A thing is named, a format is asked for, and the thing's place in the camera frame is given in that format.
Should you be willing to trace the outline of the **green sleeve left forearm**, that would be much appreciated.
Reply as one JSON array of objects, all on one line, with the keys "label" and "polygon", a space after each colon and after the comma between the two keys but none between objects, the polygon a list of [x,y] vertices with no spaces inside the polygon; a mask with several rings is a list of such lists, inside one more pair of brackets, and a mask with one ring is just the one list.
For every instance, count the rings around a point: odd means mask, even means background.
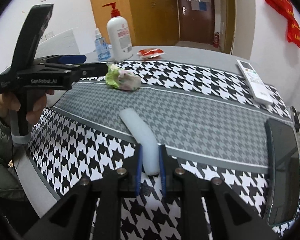
[{"label": "green sleeve left forearm", "polygon": [[0,117],[0,198],[21,201],[25,192],[14,168],[9,166],[13,158],[11,129]]}]

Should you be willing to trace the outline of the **person's left hand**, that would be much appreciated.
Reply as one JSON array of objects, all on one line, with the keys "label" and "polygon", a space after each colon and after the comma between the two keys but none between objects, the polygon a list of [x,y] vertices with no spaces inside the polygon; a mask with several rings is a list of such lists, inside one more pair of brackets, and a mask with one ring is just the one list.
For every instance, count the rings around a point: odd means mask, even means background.
[{"label": "person's left hand", "polygon": [[[35,125],[42,115],[43,109],[47,104],[47,95],[53,95],[54,90],[47,90],[45,94],[39,98],[33,105],[33,108],[26,114],[26,120]],[[20,102],[13,93],[0,94],[0,119],[10,127],[10,111],[19,111],[21,107]]]}]

